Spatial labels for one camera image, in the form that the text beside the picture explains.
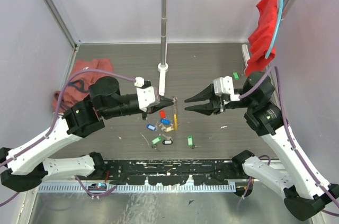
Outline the green key tag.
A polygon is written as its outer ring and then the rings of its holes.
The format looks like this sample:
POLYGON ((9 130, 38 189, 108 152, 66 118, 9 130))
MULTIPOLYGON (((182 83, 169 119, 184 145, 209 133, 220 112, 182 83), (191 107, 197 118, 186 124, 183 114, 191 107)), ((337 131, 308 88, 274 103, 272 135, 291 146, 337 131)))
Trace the green key tag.
POLYGON ((200 148, 200 146, 197 146, 197 145, 194 144, 193 137, 191 137, 191 136, 187 137, 187 144, 191 149, 200 148))
POLYGON ((235 71, 233 72, 233 77, 234 77, 235 80, 239 80, 239 75, 235 71))
POLYGON ((159 137, 156 137, 155 139, 153 139, 151 141, 151 144, 152 145, 157 145, 158 143, 160 143, 162 141, 162 138, 159 136, 159 137))

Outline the blue key tag upper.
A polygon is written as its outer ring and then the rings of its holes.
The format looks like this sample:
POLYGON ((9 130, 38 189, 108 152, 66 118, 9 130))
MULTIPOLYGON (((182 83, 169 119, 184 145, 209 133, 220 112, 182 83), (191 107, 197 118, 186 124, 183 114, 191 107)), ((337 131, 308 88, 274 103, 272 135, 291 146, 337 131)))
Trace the blue key tag upper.
POLYGON ((161 119, 160 122, 164 125, 170 125, 171 124, 171 121, 168 120, 168 119, 161 119))

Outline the black key tag centre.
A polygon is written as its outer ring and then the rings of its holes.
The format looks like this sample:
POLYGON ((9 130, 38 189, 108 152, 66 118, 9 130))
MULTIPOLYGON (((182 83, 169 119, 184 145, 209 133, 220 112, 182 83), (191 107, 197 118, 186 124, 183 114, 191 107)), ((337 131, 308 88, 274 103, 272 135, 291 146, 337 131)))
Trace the black key tag centre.
POLYGON ((163 140, 162 144, 163 145, 171 145, 173 143, 173 140, 167 139, 167 140, 163 140))

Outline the aluminium frame post left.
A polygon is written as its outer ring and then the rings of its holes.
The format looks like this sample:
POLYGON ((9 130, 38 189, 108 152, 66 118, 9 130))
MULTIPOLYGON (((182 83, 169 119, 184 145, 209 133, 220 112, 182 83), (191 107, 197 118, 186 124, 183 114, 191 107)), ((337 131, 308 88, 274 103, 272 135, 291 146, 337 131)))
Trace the aluminium frame post left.
POLYGON ((80 37, 78 36, 75 27, 72 24, 62 0, 43 1, 45 2, 53 18, 56 20, 69 44, 73 49, 77 49, 81 45, 80 37))

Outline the dusty pink folded shirt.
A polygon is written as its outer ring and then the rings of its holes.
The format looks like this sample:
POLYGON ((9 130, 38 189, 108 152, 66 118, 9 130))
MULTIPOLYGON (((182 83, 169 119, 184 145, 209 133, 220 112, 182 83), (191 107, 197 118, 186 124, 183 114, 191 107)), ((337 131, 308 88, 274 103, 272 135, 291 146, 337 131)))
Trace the dusty pink folded shirt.
MULTIPOLYGON (((109 59, 93 59, 91 61, 77 60, 74 63, 71 76, 80 70, 87 69, 99 69, 113 72, 113 67, 109 59)), ((105 75, 101 73, 91 72, 78 75, 72 79, 64 91, 58 112, 64 113, 76 103, 82 101, 89 93, 89 86, 104 76, 105 75)))

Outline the light blue hanger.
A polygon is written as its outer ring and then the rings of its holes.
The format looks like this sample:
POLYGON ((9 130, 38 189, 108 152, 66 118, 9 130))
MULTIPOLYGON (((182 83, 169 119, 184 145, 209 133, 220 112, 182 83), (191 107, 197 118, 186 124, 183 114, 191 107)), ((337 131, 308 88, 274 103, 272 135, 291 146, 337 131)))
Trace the light blue hanger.
POLYGON ((276 24, 275 24, 275 28, 274 28, 274 32, 273 32, 273 36, 272 36, 269 48, 268 48, 268 50, 267 50, 267 52, 265 54, 265 59, 269 58, 269 56, 270 56, 270 54, 271 54, 271 52, 273 50, 275 41, 276 41, 276 37, 278 35, 280 23, 281 23, 281 20, 282 20, 283 2, 284 2, 284 0, 279 0, 277 20, 276 20, 276 24))

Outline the blue key tag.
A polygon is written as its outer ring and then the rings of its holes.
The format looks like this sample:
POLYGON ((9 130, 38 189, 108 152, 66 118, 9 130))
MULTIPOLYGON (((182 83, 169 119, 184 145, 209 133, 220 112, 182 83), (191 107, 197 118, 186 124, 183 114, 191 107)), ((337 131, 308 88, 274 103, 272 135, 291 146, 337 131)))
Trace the blue key tag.
POLYGON ((164 125, 170 125, 171 124, 171 121, 168 120, 168 119, 161 119, 160 122, 164 125))
POLYGON ((151 130, 151 131, 156 131, 157 130, 157 127, 152 125, 152 124, 148 124, 147 125, 147 129, 151 130))

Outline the red key tag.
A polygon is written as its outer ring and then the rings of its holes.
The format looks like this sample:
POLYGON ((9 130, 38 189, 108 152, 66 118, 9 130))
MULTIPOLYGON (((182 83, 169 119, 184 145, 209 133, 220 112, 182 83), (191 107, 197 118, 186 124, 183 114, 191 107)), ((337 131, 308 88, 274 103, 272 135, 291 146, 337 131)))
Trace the red key tag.
POLYGON ((160 118, 161 119, 165 119, 166 118, 165 111, 160 110, 159 114, 160 114, 160 118))

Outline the blue key tag left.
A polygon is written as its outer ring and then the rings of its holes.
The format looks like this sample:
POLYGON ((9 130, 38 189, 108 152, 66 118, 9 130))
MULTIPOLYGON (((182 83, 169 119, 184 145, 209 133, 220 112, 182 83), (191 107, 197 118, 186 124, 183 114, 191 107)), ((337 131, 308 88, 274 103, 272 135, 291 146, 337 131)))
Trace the blue key tag left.
POLYGON ((157 127, 152 125, 152 124, 148 124, 147 125, 147 129, 151 130, 151 131, 156 131, 157 130, 157 127))

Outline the metal keyring with yellow grip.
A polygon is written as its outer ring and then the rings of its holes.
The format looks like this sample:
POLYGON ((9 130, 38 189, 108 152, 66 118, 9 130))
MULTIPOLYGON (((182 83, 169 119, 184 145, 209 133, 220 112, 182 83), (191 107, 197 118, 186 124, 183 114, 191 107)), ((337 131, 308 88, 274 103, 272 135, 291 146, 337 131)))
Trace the metal keyring with yellow grip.
POLYGON ((173 96, 173 119, 174 119, 174 130, 178 129, 178 118, 177 118, 177 97, 173 96))

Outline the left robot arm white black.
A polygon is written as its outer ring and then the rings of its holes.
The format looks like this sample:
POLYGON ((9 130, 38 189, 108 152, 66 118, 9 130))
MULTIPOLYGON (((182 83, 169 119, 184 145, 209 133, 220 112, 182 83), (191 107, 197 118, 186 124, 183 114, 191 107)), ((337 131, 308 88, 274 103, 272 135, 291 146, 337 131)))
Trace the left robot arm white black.
POLYGON ((116 78, 105 76, 89 87, 89 94, 46 131, 15 149, 1 148, 1 184, 25 192, 47 180, 85 177, 99 180, 107 167, 101 154, 92 152, 78 158, 55 159, 51 155, 105 127, 104 120, 141 114, 143 119, 165 107, 170 98, 159 95, 149 81, 135 94, 121 95, 116 78))

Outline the red hanging cloth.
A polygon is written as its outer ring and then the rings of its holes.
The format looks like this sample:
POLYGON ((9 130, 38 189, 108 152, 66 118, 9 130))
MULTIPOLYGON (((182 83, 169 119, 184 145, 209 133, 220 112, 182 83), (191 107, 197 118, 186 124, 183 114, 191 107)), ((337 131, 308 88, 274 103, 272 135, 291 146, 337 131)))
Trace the red hanging cloth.
POLYGON ((273 38, 276 21, 278 19, 278 0, 261 0, 256 8, 259 12, 258 26, 248 37, 249 51, 252 54, 247 62, 245 75, 252 72, 263 71, 275 58, 275 49, 269 51, 273 38))

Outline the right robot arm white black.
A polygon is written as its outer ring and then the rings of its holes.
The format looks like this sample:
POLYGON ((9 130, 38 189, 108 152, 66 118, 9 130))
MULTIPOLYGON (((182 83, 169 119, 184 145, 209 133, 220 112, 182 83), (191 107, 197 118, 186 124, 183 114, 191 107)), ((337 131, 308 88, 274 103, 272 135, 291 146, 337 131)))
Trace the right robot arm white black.
POLYGON ((275 88, 261 71, 251 73, 242 88, 235 89, 231 77, 219 77, 195 96, 185 108, 204 115, 227 109, 246 108, 248 126, 274 151, 286 170, 283 174, 264 164, 248 150, 232 158, 232 171, 238 178, 256 178, 284 201, 287 210, 305 221, 338 199, 338 185, 331 184, 311 163, 298 144, 282 106, 271 101, 275 88))

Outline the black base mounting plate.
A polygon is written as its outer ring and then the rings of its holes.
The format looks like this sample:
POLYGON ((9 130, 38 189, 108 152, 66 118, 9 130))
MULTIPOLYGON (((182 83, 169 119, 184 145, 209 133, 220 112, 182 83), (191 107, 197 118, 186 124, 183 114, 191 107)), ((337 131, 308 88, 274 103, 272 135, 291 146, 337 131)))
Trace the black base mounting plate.
POLYGON ((223 159, 106 160, 110 184, 163 186, 227 185, 229 180, 248 180, 249 176, 223 159))

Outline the yellow key tag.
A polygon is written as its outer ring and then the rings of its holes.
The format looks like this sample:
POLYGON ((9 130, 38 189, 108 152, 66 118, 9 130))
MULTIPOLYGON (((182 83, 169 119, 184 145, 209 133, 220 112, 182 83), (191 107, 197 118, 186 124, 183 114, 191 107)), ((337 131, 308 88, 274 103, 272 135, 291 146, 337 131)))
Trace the yellow key tag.
POLYGON ((161 130, 162 130, 162 132, 171 132, 171 131, 174 131, 175 128, 174 128, 173 126, 169 126, 169 127, 163 126, 163 127, 161 128, 161 130))

